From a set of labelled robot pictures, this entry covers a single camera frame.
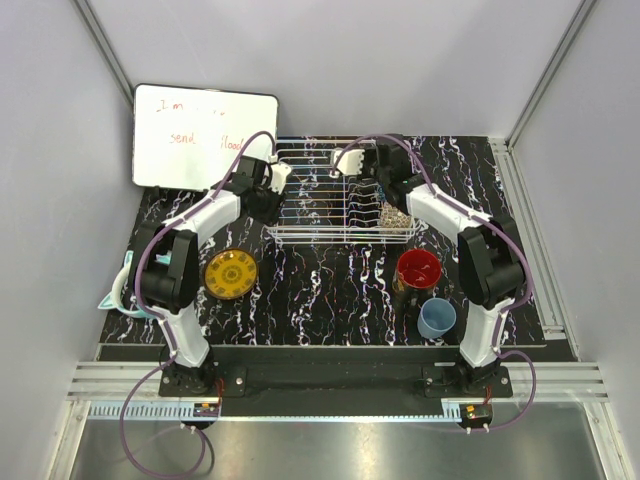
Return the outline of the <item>teal cat ear headphones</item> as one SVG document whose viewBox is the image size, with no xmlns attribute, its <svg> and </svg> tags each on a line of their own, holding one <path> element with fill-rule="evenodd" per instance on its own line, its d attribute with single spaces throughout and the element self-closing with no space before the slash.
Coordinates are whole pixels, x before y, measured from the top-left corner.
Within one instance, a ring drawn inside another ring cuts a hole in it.
<svg viewBox="0 0 640 480">
<path fill-rule="evenodd" d="M 132 307 L 126 307 L 124 304 L 123 293 L 128 282 L 133 256 L 134 252 L 132 250 L 127 250 L 125 252 L 123 265 L 117 273 L 110 291 L 101 300 L 97 309 L 104 311 L 117 310 L 121 314 L 133 319 L 154 319 L 154 315 L 150 315 L 149 313 L 141 310 L 136 306 L 136 303 L 133 303 Z"/>
</svg>

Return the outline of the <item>black floral square plate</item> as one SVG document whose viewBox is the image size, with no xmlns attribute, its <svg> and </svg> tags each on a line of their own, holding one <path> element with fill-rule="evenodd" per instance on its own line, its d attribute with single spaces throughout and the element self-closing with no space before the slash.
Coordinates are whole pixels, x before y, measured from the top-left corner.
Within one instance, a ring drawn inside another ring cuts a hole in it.
<svg viewBox="0 0 640 480">
<path fill-rule="evenodd" d="M 371 178 L 350 178 L 347 184 L 347 199 L 353 202 L 378 202 L 379 185 Z"/>
</svg>

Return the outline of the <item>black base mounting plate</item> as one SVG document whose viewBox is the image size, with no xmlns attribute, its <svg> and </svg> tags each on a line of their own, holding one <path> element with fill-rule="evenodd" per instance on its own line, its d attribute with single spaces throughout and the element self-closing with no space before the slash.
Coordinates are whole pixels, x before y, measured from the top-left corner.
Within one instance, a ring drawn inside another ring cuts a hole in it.
<svg viewBox="0 0 640 480">
<path fill-rule="evenodd" d="M 272 391 L 400 390 L 426 398 L 507 399 L 513 396 L 509 372 L 502 365 L 485 369 L 479 378 L 457 363 L 286 362 L 241 364 L 214 362 L 193 376 L 169 367 L 161 376 L 162 397 L 205 397 L 217 393 L 242 398 Z"/>
</svg>

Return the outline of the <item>red black mug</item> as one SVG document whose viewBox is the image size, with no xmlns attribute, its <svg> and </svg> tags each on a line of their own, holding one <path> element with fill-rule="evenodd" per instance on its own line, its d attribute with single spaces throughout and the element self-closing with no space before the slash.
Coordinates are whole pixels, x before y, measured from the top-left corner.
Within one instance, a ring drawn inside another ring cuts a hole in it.
<svg viewBox="0 0 640 480">
<path fill-rule="evenodd" d="M 442 276 L 439 258 L 425 249 L 410 249 L 398 259 L 392 280 L 392 304 L 397 316 L 419 308 L 432 297 Z"/>
</svg>

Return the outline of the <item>light blue plastic cup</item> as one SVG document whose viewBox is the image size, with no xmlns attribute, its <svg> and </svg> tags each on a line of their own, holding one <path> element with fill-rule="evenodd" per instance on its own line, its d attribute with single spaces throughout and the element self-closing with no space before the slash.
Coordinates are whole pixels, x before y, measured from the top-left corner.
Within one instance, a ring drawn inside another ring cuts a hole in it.
<svg viewBox="0 0 640 480">
<path fill-rule="evenodd" d="M 456 320 L 454 306 L 446 299 L 434 297 L 421 306 L 417 328 L 423 338 L 436 339 L 451 330 Z"/>
</svg>

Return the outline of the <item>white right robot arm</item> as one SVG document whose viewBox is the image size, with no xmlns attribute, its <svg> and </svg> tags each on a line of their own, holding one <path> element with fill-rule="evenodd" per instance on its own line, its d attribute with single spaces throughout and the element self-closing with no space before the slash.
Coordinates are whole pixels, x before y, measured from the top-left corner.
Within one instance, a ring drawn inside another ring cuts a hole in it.
<svg viewBox="0 0 640 480">
<path fill-rule="evenodd" d="M 460 354 L 466 364 L 454 371 L 454 384 L 476 396 L 490 383 L 485 368 L 499 358 L 508 312 L 528 301 L 531 272 L 518 228 L 509 216 L 492 217 L 454 199 L 418 173 L 419 160 L 408 145 L 389 137 L 366 147 L 356 173 L 382 187 L 386 200 L 425 222 L 457 248 L 459 285 L 469 301 Z"/>
</svg>

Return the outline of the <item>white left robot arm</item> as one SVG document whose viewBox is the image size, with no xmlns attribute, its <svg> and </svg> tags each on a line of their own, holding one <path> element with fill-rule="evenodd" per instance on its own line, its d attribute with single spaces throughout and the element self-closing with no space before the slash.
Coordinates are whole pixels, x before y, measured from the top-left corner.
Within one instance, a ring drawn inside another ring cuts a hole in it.
<svg viewBox="0 0 640 480">
<path fill-rule="evenodd" d="M 170 359 L 184 367 L 181 384 L 196 396 L 215 386 L 216 372 L 205 359 L 205 340 L 195 311 L 200 288 L 199 251 L 218 231 L 246 215 L 264 225 L 279 218 L 292 168 L 242 156 L 236 170 L 192 207 L 164 222 L 145 222 L 138 230 L 129 287 L 137 306 L 158 320 Z"/>
</svg>

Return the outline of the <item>red white patterned bowl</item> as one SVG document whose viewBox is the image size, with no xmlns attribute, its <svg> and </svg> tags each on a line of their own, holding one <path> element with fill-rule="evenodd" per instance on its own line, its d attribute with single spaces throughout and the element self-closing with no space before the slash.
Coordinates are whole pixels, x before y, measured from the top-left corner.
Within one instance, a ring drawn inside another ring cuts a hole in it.
<svg viewBox="0 0 640 480">
<path fill-rule="evenodd" d="M 379 228 L 389 234 L 398 234 L 409 230 L 412 218 L 388 202 L 382 204 L 379 216 Z"/>
</svg>

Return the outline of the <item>white wire dish rack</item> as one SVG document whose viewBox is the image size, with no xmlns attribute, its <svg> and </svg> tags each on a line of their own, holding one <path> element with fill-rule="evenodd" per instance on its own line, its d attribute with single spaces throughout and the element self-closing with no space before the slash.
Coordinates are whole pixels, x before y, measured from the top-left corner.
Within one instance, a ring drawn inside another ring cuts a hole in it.
<svg viewBox="0 0 640 480">
<path fill-rule="evenodd" d="M 379 186 L 378 202 L 347 199 L 350 178 L 331 178 L 330 154 L 347 145 L 349 137 L 283 138 L 278 141 L 281 162 L 292 167 L 285 201 L 276 225 L 265 231 L 279 244 L 405 244 L 418 231 L 412 218 L 409 230 L 389 234 L 379 228 L 385 201 Z"/>
</svg>

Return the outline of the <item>yellow patterned small plate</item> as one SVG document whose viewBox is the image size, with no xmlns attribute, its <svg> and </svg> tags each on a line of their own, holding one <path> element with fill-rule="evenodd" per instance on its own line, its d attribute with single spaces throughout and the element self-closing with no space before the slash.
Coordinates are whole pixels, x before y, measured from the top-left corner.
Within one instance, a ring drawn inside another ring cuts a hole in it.
<svg viewBox="0 0 640 480">
<path fill-rule="evenodd" d="M 248 252 L 227 249 L 209 260 L 203 272 L 206 291 L 219 300 L 234 300 L 253 289 L 258 280 L 258 263 Z"/>
</svg>

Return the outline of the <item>white whiteboard with red writing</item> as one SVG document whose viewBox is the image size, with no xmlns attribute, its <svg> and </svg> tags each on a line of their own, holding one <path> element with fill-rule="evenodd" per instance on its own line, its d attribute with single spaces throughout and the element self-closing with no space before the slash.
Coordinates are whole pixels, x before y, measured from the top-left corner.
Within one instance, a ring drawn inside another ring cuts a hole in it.
<svg viewBox="0 0 640 480">
<path fill-rule="evenodd" d="M 207 190 L 239 151 L 268 158 L 278 110 L 273 95 L 140 84 L 134 91 L 132 181 Z"/>
</svg>

